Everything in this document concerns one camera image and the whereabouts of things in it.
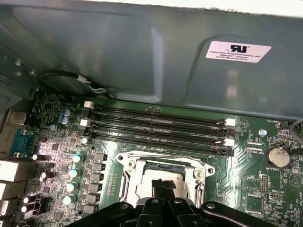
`white label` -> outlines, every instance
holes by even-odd
[[[212,41],[206,58],[257,63],[271,46]]]

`motherboard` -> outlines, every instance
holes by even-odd
[[[120,161],[129,152],[182,155],[209,166],[205,194],[195,204],[217,201],[281,226],[303,226],[303,152],[285,124],[37,92],[26,129],[17,131],[9,154],[37,162],[15,226],[63,227],[120,201],[128,179]],[[154,163],[146,165],[153,171],[168,168]],[[182,184],[183,171],[175,176]],[[37,195],[47,198],[39,214],[25,205]]]

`green circuit board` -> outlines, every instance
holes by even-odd
[[[234,156],[217,156],[204,154],[203,152],[187,150],[174,150],[166,148],[154,148],[126,142],[114,142],[102,139],[91,139],[88,144],[81,143],[78,134],[78,125],[81,121],[81,111],[84,101],[92,101],[95,105],[108,108],[132,111],[154,111],[161,114],[182,116],[201,119],[226,119],[236,120]],[[69,109],[73,112],[70,125],[62,125],[62,111]],[[91,165],[96,163],[92,159],[95,153],[107,154],[106,168],[103,171],[102,190],[98,209],[113,204],[119,199],[119,190],[123,167],[116,161],[119,153],[132,150],[145,150],[167,154],[180,154],[198,157],[212,165],[216,173],[206,179],[206,201],[217,201],[232,208],[246,212],[255,217],[286,224],[289,227],[299,227],[303,210],[303,157],[291,156],[291,164],[286,168],[274,168],[265,161],[264,153],[273,145],[283,145],[286,148],[298,147],[297,142],[291,137],[288,130],[279,129],[280,121],[230,114],[212,113],[198,110],[131,103],[102,98],[86,97],[60,97],[56,94],[38,93],[32,115],[36,117],[31,121],[36,126],[29,127],[35,132],[32,153],[39,144],[41,136],[47,137],[47,142],[41,145],[42,154],[50,156],[49,161],[43,162],[39,170],[51,170],[56,176],[44,183],[38,179],[27,184],[26,194],[39,193],[52,198],[48,205],[48,211],[35,219],[35,226],[53,227],[65,226],[86,214],[83,212],[88,192],[89,175],[92,173]],[[57,130],[51,131],[50,126],[56,125]],[[264,129],[266,136],[261,137],[259,130]],[[72,156],[81,153],[85,157],[82,164],[73,164]],[[62,172],[62,166],[81,169],[81,177],[76,177],[80,188],[73,192],[77,201],[70,206],[62,204],[62,199],[69,193],[65,186],[71,181],[67,172]],[[16,225],[23,219],[17,215]]]

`cable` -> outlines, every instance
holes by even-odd
[[[100,84],[96,83],[96,82],[91,82],[89,81],[87,78],[81,76],[81,75],[78,75],[76,73],[73,73],[73,72],[66,72],[66,71],[58,71],[58,70],[52,70],[52,71],[49,71],[41,76],[39,76],[39,80],[40,82],[47,86],[47,87],[50,87],[49,85],[46,85],[43,80],[45,78],[48,78],[48,77],[68,77],[68,78],[73,78],[73,79],[76,79],[78,81],[80,81],[81,83],[83,84],[88,84],[89,85],[89,88],[95,93],[95,94],[102,94],[103,96],[109,98],[109,99],[114,99],[114,97],[109,94],[107,92],[107,90],[101,86]]]
[[[302,119],[299,119],[297,121],[295,121],[291,126],[289,126],[289,133],[293,136],[293,138],[298,142],[300,143],[301,145],[303,145],[303,140],[297,136],[297,134],[295,133],[295,126],[299,125],[303,123],[303,118]]]

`gray metal surface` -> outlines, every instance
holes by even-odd
[[[72,71],[129,101],[303,116],[303,19],[65,0],[10,0],[0,8],[0,42],[28,62],[24,71]],[[214,40],[272,48],[259,63],[207,59]],[[48,83],[90,92],[78,81]],[[0,99],[11,93],[1,90]]]

